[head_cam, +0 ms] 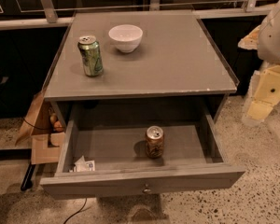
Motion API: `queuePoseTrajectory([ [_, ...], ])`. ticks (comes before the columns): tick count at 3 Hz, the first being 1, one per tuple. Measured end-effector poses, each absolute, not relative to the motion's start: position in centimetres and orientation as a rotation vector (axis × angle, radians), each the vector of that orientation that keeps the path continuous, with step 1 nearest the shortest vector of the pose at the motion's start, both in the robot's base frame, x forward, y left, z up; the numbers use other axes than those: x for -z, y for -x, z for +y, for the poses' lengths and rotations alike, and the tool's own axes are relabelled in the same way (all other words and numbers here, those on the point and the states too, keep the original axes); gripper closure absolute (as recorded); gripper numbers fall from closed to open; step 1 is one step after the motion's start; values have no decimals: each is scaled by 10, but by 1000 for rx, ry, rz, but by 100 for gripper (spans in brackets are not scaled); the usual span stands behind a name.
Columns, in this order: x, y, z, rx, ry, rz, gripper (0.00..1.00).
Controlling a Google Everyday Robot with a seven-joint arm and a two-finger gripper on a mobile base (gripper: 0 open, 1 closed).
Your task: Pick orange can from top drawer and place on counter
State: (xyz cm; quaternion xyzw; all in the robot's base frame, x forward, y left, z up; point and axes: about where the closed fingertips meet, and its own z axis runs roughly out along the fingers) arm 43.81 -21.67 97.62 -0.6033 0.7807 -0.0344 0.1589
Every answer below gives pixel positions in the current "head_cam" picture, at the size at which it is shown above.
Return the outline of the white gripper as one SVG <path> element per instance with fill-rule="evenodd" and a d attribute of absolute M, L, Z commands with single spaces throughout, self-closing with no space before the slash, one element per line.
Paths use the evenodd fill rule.
<path fill-rule="evenodd" d="M 238 47 L 241 49 L 258 49 L 260 26 L 254 28 L 248 35 L 242 38 Z M 254 94 L 258 90 L 258 102 Z M 248 91 L 244 98 L 242 123 L 246 126 L 260 125 L 280 102 L 280 65 L 267 68 L 265 71 L 255 71 L 252 75 Z"/>

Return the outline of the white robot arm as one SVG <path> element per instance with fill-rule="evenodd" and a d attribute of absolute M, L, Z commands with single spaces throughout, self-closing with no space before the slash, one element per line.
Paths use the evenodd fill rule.
<path fill-rule="evenodd" d="M 262 23 L 240 40 L 241 49 L 255 49 L 263 63 L 249 82 L 242 122 L 261 124 L 280 102 L 280 0 Z"/>

